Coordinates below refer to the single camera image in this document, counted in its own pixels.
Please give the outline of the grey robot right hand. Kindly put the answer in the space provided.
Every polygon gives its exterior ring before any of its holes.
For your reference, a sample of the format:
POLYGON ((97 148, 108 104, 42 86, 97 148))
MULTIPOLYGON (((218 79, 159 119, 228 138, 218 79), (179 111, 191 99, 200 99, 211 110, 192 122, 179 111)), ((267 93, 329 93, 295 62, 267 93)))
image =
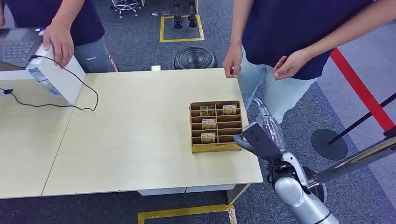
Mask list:
POLYGON ((252 100, 257 103, 262 120, 243 128, 242 136, 234 135, 233 140, 241 148, 262 159, 280 159, 286 151, 282 129, 259 98, 254 97, 252 100))

